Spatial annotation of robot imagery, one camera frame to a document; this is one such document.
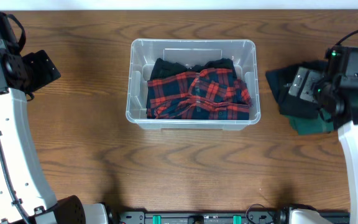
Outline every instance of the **wooden tabletop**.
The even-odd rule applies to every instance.
[[[46,50],[61,79],[35,93],[29,123],[57,198],[148,211],[245,210],[253,203],[350,208],[337,133],[298,136],[267,70],[322,59],[358,29],[358,11],[14,12],[23,55]],[[146,131],[125,117],[131,42],[250,39],[262,119],[243,131]],[[346,45],[358,46],[358,35]]]

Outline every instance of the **plastic bin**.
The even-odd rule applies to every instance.
[[[247,83],[253,107],[249,120],[147,119],[147,80],[158,58],[187,67],[230,58],[238,78]],[[144,129],[191,128],[242,130],[260,120],[255,44],[250,40],[137,39],[131,45],[126,117]]]

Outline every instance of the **folded black fabric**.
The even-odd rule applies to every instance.
[[[155,62],[154,68],[152,70],[152,75],[150,80],[156,78],[168,78],[174,75],[178,75],[182,72],[201,72],[206,68],[226,68],[233,71],[233,78],[237,78],[236,70],[234,69],[233,61],[228,58],[222,58],[220,60],[210,61],[204,66],[195,65],[191,68],[187,68],[184,65],[179,63],[171,63],[164,61],[160,58]]]
[[[280,107],[280,114],[306,119],[316,119],[318,117],[318,105],[289,95],[289,84],[292,83],[299,67],[323,71],[326,66],[327,62],[315,60],[266,72],[266,79],[274,99]]]

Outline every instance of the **white background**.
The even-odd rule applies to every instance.
[[[358,9],[358,0],[0,0],[0,10]]]

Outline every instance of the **red plaid fabric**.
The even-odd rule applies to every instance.
[[[154,79],[149,88],[147,117],[157,119],[249,119],[251,98],[232,70],[209,68]]]

